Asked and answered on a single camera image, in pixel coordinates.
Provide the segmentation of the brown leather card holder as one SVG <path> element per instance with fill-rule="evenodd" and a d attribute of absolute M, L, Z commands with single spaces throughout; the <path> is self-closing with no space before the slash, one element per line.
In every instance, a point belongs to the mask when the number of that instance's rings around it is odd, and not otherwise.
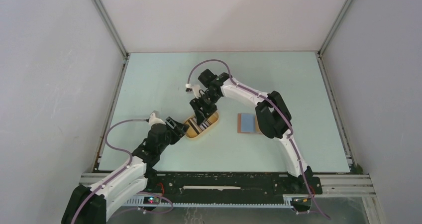
<path fill-rule="evenodd" d="M 251 113 L 239 113 L 237 115 L 237 133 L 262 134 L 256 115 Z"/>

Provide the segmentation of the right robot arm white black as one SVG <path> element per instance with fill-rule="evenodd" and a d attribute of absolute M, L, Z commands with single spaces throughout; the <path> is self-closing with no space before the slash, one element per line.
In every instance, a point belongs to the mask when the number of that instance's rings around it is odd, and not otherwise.
<path fill-rule="evenodd" d="M 194 110 L 197 126 L 203 125 L 216 111 L 221 98 L 231 98 L 255 109 L 258 127 L 263 135 L 281 143 L 289 185 L 295 193 L 304 192 L 310 185 L 312 169 L 300 154 L 294 140 L 292 116 L 277 91 L 271 93 L 253 89 L 228 73 L 216 75 L 209 69 L 203 71 L 199 81 L 204 85 L 186 83 L 186 91 L 194 93 L 190 105 Z"/>

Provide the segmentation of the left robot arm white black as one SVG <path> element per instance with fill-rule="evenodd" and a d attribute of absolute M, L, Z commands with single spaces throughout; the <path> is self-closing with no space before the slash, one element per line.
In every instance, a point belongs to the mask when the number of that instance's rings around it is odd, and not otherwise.
<path fill-rule="evenodd" d="M 169 145 L 186 135 L 189 125 L 171 117 L 162 120 L 155 113 L 145 121 L 150 130 L 141 144 L 133 152 L 118 149 L 128 154 L 119 168 L 96 183 L 80 184 L 73 190 L 61 219 L 63 224 L 105 224 L 129 198 L 156 189 L 153 167 Z"/>

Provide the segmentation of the oval wooden tray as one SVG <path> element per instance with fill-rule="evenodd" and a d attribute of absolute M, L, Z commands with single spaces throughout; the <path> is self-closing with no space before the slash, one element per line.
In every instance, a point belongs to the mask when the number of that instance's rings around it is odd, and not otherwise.
<path fill-rule="evenodd" d="M 195 115 L 185 120 L 184 124 L 188 125 L 186 131 L 186 138 L 190 140 L 199 139 L 204 136 L 208 131 L 213 129 L 219 121 L 219 113 L 214 112 L 207 120 L 201 125 L 197 125 L 197 119 Z"/>

